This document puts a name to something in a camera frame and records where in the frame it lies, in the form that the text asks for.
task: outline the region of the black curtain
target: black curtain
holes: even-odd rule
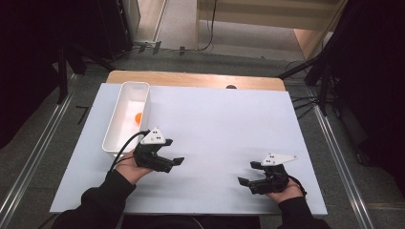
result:
[[[59,84],[52,1],[0,1],[0,149]]]

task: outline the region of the gray floor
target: gray floor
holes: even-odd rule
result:
[[[162,45],[176,40],[175,38],[169,38],[168,33],[167,38],[164,38],[164,30],[164,25],[162,25],[160,31]],[[152,54],[151,50],[147,50],[143,53],[132,52],[126,54],[113,65],[119,69],[133,71],[218,73],[272,77],[283,73],[287,67],[291,68],[299,64],[299,62],[294,62],[288,65],[290,61],[302,60],[302,56],[298,58],[298,55],[295,55],[296,53],[291,54],[289,52],[291,50],[297,51],[297,44],[293,42],[291,36],[289,37],[291,43],[288,43],[287,46],[284,43],[278,43],[277,45],[277,40],[284,40],[283,37],[287,36],[287,33],[284,32],[287,31],[281,32],[279,38],[276,38],[277,33],[272,34],[274,40],[269,46],[273,47],[277,52],[270,52],[269,55],[257,52],[254,56],[242,56],[241,53],[235,52],[234,47],[227,49],[226,46],[222,46],[224,49],[220,52],[213,52],[221,46],[214,43],[214,50],[209,53],[187,52],[185,55],[180,56],[178,52],[174,51],[161,50],[158,54]],[[182,45],[184,42],[174,44],[173,47],[184,46]],[[235,46],[242,50],[244,45],[236,44]],[[85,121],[78,123],[84,111],[76,106],[91,107],[100,83],[105,82],[108,76],[108,72],[97,64],[88,62],[87,65],[88,71],[86,75],[78,76],[75,93],[68,110],[56,129],[27,191],[15,209],[8,228],[37,228],[51,216],[49,209],[54,192],[63,177],[85,123]],[[303,83],[305,75],[305,72],[301,72],[285,80],[287,90],[291,96],[308,96],[308,88]],[[13,141],[0,150],[0,173],[2,174],[0,177],[0,198],[6,196],[30,157],[36,141],[41,136],[55,109],[57,94],[58,91],[55,90],[22,127]],[[357,163],[354,148],[343,124],[332,114],[330,107],[328,109],[330,114],[328,120],[362,198],[369,206],[368,210],[375,228],[403,228],[405,210],[401,207],[401,204],[403,206],[404,198],[397,190],[393,178],[380,168],[364,167]],[[299,120],[299,123],[329,211],[329,214],[324,219],[333,228],[359,228],[348,194],[335,167],[329,145],[320,128],[315,111],[311,110]],[[281,222],[279,216],[261,216],[261,220],[262,228],[266,229],[276,228]]]

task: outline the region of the white plastic tray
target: white plastic tray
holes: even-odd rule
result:
[[[128,139],[139,131],[147,130],[150,111],[150,85],[143,82],[125,82],[122,84],[116,107],[104,137],[102,148],[111,156],[116,156]],[[141,113],[140,122],[136,115]],[[133,150],[139,138],[134,138],[125,148],[124,153]]]

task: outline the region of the floor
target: floor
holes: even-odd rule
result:
[[[139,0],[141,20],[137,40],[140,44],[153,47],[161,41],[160,54],[151,50],[143,53],[133,52],[125,55],[114,63],[118,68],[126,70],[173,71],[199,73],[223,73],[251,76],[274,76],[304,62],[293,31],[283,28],[265,28],[230,23],[214,24],[212,45],[204,53],[187,53],[185,57],[177,54],[180,47],[194,48],[195,16],[192,11],[195,1],[183,0]],[[209,22],[200,22],[200,47],[208,40]],[[108,73],[98,65],[89,63],[86,75],[80,76],[76,82],[70,105],[54,130],[54,140],[50,140],[39,161],[32,166],[31,181],[22,186],[22,196],[14,201],[18,207],[11,209],[11,216],[1,213],[0,228],[32,228],[46,220],[49,207],[53,201],[60,179],[63,177],[75,143],[80,136],[85,116],[81,107],[90,108],[100,83],[105,81]],[[300,72],[287,80],[285,84],[291,96],[304,96],[311,90],[303,83],[305,72]],[[0,198],[6,199],[12,185],[27,169],[27,161],[32,160],[32,153],[37,139],[57,109],[54,102],[57,92],[51,94],[38,111],[21,129],[18,136],[6,148],[0,150]],[[316,110],[311,110],[300,119],[305,141],[310,151],[311,160],[324,192],[324,199],[330,214],[325,217],[333,228],[403,228],[405,223],[404,199],[396,189],[393,179],[377,167],[364,167],[356,161],[354,149],[346,130],[340,120],[329,115],[327,121],[332,126],[332,133],[338,143],[338,151],[343,155],[351,172],[355,189],[366,204],[372,226],[361,227],[355,215],[354,206],[348,198],[348,188],[344,179],[336,169],[336,161],[332,156],[330,142],[326,141],[324,130]],[[274,216],[261,217],[262,228],[272,229],[280,224],[280,218]]]

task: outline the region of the black stand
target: black stand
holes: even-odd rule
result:
[[[351,25],[352,18],[354,18],[357,15],[357,12],[361,9],[361,4],[354,4],[354,6],[352,7],[350,2],[351,1],[348,2],[346,8],[344,9],[336,30],[334,31],[325,48],[318,55],[316,55],[314,58],[307,61],[306,63],[276,76],[281,79],[286,79],[308,67],[312,67],[305,78],[305,83],[308,86],[314,86],[318,82],[318,80],[322,78],[321,93],[319,94],[318,106],[324,116],[327,115],[325,105],[328,86],[330,83],[330,60],[332,59],[333,54],[339,51],[339,45],[341,45],[343,42],[342,40],[344,38],[342,37],[345,35],[345,31],[348,29],[348,26]]]
[[[109,72],[116,70],[115,67],[85,48],[76,44],[62,44],[58,48],[58,75],[59,75],[59,98],[57,104],[61,104],[68,94],[68,75],[66,61],[71,65],[74,73],[85,74],[87,67],[80,55],[87,56]]]

